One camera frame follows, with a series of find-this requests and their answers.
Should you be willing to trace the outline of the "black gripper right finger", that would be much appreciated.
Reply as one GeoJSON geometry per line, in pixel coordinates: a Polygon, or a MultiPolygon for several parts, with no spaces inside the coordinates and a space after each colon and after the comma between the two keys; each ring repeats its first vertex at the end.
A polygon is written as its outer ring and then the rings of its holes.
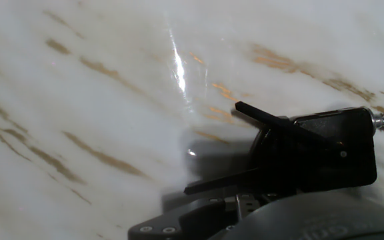
{"type": "Polygon", "coordinates": [[[241,221],[259,208],[284,197],[279,193],[238,193],[235,196],[237,220],[241,221]]]}

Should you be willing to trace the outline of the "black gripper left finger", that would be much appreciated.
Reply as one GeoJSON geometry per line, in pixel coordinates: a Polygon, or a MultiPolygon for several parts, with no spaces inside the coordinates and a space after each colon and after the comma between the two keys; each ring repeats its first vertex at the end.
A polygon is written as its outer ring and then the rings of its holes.
{"type": "Polygon", "coordinates": [[[236,224],[236,203],[202,198],[172,209],[128,230],[128,240],[210,239],[236,224]]]}

